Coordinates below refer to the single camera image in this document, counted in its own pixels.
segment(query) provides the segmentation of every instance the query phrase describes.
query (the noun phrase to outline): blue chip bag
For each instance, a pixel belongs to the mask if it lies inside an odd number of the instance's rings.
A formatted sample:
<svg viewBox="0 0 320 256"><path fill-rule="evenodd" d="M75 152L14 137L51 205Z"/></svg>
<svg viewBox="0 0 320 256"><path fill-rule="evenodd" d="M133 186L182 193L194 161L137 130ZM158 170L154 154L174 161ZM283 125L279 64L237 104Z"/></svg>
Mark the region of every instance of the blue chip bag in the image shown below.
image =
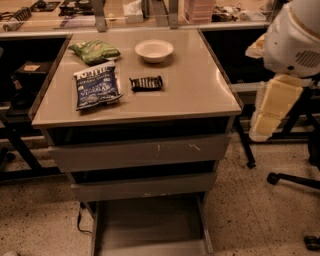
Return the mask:
<svg viewBox="0 0 320 256"><path fill-rule="evenodd" d="M118 102L123 95L118 91L114 70L115 63L110 61L73 74L78 96L76 110L93 107L102 102Z"/></svg>

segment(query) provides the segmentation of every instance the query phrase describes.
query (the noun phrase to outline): green snack bag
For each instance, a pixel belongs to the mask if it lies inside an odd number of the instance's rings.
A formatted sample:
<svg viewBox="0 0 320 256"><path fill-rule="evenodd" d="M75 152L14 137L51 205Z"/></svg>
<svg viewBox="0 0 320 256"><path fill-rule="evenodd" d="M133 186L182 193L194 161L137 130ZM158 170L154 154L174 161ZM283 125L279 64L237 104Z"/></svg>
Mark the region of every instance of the green snack bag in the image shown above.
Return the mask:
<svg viewBox="0 0 320 256"><path fill-rule="evenodd" d="M102 40L84 41L69 46L86 64L93 66L120 56L118 49Z"/></svg>

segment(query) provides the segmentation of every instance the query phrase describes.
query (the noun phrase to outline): chair leg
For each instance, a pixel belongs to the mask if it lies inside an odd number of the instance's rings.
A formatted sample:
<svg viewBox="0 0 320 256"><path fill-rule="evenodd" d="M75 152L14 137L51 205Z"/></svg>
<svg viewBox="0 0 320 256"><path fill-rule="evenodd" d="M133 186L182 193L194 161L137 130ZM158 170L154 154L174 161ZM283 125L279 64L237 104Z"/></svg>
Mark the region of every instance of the chair leg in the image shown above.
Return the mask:
<svg viewBox="0 0 320 256"><path fill-rule="evenodd" d="M320 181L318 180L306 179L306 178L288 175L284 173L274 173L274 172L269 173L267 177L267 181L272 185L276 185L280 179L301 184L303 186L320 189Z"/></svg>
<svg viewBox="0 0 320 256"><path fill-rule="evenodd" d="M7 148L2 148L0 151L0 165L2 164L2 162L4 161L4 159L6 158L8 153L8 149Z"/></svg>
<svg viewBox="0 0 320 256"><path fill-rule="evenodd" d="M251 148L249 146L249 143L248 143L248 141L247 141L247 139L245 137L245 134L244 134L244 131L243 131L243 128L241 126L240 119L239 119L238 116L235 117L234 124L236 126L236 129L238 130L242 146L243 146L244 150L246 151L246 155L247 155L247 158L248 158L247 166L250 169L252 169L252 168L256 167L256 160L254 159L254 156L252 154L252 151L251 151Z"/></svg>

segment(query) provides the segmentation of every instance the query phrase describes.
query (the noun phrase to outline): black cable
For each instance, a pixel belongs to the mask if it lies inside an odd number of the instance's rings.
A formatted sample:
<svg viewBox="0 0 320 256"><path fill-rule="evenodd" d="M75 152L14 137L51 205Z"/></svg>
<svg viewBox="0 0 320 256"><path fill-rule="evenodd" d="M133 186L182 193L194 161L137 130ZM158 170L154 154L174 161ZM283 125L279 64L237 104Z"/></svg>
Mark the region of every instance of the black cable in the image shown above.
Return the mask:
<svg viewBox="0 0 320 256"><path fill-rule="evenodd" d="M14 12L1 12L0 20L9 20L13 16Z"/></svg>
<svg viewBox="0 0 320 256"><path fill-rule="evenodd" d="M80 203L80 206L79 206L79 212L78 212L78 219L77 219L77 228L78 230L81 232L81 233L84 233L84 234L87 234L87 235L92 235L92 232L89 231L89 230L83 230L80 228L80 222L81 222L81 210L84 209L85 206L83 203Z"/></svg>

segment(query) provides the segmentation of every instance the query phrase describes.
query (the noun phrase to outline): countertop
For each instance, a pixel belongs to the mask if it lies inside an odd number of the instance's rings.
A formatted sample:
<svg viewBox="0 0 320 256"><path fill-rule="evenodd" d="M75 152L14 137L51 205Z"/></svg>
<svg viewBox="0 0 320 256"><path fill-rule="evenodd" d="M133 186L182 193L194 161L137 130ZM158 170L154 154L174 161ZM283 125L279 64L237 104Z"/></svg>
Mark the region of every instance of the countertop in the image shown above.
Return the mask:
<svg viewBox="0 0 320 256"><path fill-rule="evenodd" d="M224 80L196 29L113 29L74 33L70 44L101 39L121 52L115 74L120 93L118 104L76 111L77 93L73 73L88 66L67 49L33 119L35 128L72 127L237 115L234 94ZM170 42L174 52L160 64L148 64L135 51L147 39ZM162 91L131 90L129 78L160 75Z"/></svg>

